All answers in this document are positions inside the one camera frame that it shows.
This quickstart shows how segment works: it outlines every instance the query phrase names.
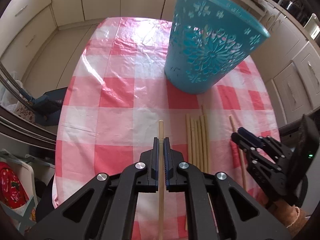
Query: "metal screw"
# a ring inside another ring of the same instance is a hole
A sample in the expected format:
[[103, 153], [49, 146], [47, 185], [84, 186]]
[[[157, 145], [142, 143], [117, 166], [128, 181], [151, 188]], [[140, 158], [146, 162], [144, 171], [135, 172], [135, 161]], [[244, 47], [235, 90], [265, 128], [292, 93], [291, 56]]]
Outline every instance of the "metal screw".
[[182, 168], [182, 169], [186, 169], [186, 168], [189, 167], [189, 164], [185, 163], [185, 162], [182, 162], [182, 163], [179, 163], [179, 167]]
[[100, 180], [100, 181], [104, 181], [104, 180], [106, 180], [107, 179], [107, 174], [105, 174], [105, 173], [99, 173], [98, 175], [97, 175], [97, 180]]
[[217, 174], [217, 178], [218, 178], [218, 179], [221, 179], [221, 180], [224, 180], [224, 179], [227, 178], [227, 175], [226, 175], [224, 172], [219, 172], [219, 173]]
[[135, 167], [139, 170], [143, 169], [146, 165], [144, 163], [136, 163]]

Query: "triangular cutout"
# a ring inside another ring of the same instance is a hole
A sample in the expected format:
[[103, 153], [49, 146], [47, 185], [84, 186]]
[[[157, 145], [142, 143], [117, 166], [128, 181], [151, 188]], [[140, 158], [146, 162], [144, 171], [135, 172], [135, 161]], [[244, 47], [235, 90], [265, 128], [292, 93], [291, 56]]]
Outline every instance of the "triangular cutout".
[[75, 203], [63, 212], [63, 216], [72, 220], [75, 223], [79, 223], [82, 219], [85, 209], [90, 202], [94, 190], [90, 189], [84, 193]]
[[247, 221], [259, 214], [258, 210], [256, 210], [249, 202], [247, 202], [236, 189], [230, 188], [229, 192], [242, 221]]

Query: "tile floor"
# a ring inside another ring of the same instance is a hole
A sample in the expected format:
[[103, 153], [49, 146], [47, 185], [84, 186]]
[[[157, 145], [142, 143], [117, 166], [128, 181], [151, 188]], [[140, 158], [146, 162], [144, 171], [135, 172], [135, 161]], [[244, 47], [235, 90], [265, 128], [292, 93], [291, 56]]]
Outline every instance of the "tile floor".
[[[97, 24], [58, 31], [31, 68], [24, 87], [34, 98], [67, 87], [73, 71]], [[56, 133], [58, 126], [46, 127]]]

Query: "drawer handle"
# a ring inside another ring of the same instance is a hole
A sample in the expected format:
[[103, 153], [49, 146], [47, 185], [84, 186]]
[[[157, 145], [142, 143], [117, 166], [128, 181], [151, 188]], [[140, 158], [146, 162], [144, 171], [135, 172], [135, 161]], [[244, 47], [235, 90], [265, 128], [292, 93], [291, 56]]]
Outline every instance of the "drawer handle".
[[315, 76], [318, 85], [320, 85], [319, 80], [318, 80], [318, 78], [317, 78], [317, 76], [316, 76], [315, 70], [314, 70], [313, 67], [311, 66], [310, 61], [308, 61], [308, 66], [309, 66], [310, 70], [312, 71], [313, 75]]
[[291, 93], [291, 95], [292, 95], [292, 98], [293, 98], [294, 103], [296, 103], [297, 101], [296, 101], [296, 99], [295, 99], [295, 97], [294, 97], [294, 95], [293, 95], [293, 91], [292, 91], [289, 83], [288, 83], [288, 88], [289, 88], [289, 91], [290, 91], [290, 93]]
[[33, 35], [33, 37], [32, 37], [32, 39], [29, 41], [29, 43], [26, 45], [26, 47], [28, 47], [29, 46], [29, 44], [35, 39], [35, 35]]
[[26, 5], [25, 7], [21, 8], [20, 11], [17, 12], [17, 14], [15, 15], [15, 17], [17, 17], [19, 14], [21, 14], [23, 12], [23, 10], [27, 7], [28, 5]]

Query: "plastic table cover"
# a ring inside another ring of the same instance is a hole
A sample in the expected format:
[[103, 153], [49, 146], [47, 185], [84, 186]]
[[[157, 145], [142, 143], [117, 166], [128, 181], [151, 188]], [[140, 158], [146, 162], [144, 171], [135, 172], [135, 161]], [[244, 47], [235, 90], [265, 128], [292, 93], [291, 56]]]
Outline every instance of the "plastic table cover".
[[[113, 175], [139, 160], [158, 136], [187, 160], [185, 114], [208, 112], [210, 173], [226, 172], [242, 185], [240, 161], [232, 154], [229, 115], [256, 135], [279, 139], [274, 111], [257, 68], [248, 56], [209, 91], [189, 95], [164, 75], [171, 22], [107, 18], [87, 43], [66, 93], [57, 134], [55, 207], [100, 172]], [[259, 187], [247, 174], [248, 192]], [[164, 239], [187, 236], [184, 193], [164, 194]], [[158, 194], [140, 193], [132, 239], [157, 239]]]

